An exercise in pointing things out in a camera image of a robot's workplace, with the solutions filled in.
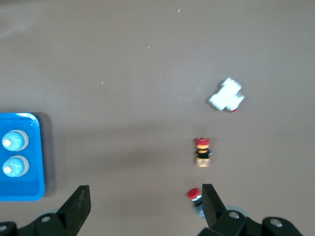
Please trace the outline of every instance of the blue tray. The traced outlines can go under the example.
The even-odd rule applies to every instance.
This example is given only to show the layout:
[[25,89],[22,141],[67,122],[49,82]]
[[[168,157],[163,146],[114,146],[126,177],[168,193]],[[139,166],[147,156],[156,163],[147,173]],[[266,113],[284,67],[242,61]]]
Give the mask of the blue tray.
[[[45,194],[45,179],[39,121],[30,113],[0,114],[0,137],[11,130],[23,130],[29,145],[22,151],[8,151],[0,144],[0,201],[36,201]],[[3,163],[14,155],[24,156],[29,171],[21,177],[8,177],[2,171]]]

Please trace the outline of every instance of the gray floor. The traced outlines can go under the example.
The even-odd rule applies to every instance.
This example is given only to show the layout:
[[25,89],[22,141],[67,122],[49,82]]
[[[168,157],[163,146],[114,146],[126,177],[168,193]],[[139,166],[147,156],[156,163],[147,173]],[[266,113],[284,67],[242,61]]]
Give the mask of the gray floor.
[[[0,203],[0,221],[89,184],[81,236],[194,236],[206,222],[185,193],[212,183],[313,235],[314,61],[313,0],[0,0],[0,112],[40,113],[47,175],[45,198]],[[246,96],[235,114],[206,103],[227,77]]]

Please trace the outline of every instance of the metal bolt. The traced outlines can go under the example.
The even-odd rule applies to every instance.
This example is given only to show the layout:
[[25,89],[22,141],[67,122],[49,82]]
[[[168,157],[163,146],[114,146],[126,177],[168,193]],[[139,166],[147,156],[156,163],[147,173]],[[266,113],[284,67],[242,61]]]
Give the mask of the metal bolt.
[[49,215],[47,215],[47,216],[45,216],[45,217],[43,217],[43,218],[41,218],[41,220],[40,220],[41,222],[47,222],[47,221],[50,221],[50,216]]
[[271,220],[270,220],[270,223],[271,223],[272,225],[278,227],[278,228],[280,228],[280,227],[283,226],[282,223],[281,223],[281,221],[280,221],[280,220],[277,220],[277,219],[271,219]]
[[6,225],[1,225],[0,226],[0,232],[5,231],[8,227]]
[[234,212],[234,211],[231,211],[231,212],[229,213],[229,216],[230,216],[231,218],[233,218],[233,219],[239,219],[239,218],[240,218],[240,215],[239,215],[238,213]]

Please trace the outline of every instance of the white bottle tip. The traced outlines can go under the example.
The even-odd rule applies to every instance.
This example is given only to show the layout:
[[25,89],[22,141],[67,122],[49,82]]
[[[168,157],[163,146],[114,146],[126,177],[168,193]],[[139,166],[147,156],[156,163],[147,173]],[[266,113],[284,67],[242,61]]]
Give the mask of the white bottle tip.
[[11,141],[8,140],[8,139],[6,139],[6,140],[3,141],[3,145],[4,145],[5,147],[10,146],[10,145],[11,145]]
[[6,174],[11,173],[12,169],[9,166],[4,167],[3,172],[5,172]]

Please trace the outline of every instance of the red cap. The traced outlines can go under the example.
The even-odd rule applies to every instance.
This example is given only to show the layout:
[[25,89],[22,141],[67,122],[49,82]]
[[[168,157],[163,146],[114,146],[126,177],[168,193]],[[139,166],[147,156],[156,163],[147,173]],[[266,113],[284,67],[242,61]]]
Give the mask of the red cap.
[[210,143],[210,139],[208,138],[200,137],[196,139],[196,145],[209,145],[209,143]]
[[187,193],[187,197],[192,200],[200,195],[200,190],[198,188],[193,188]]

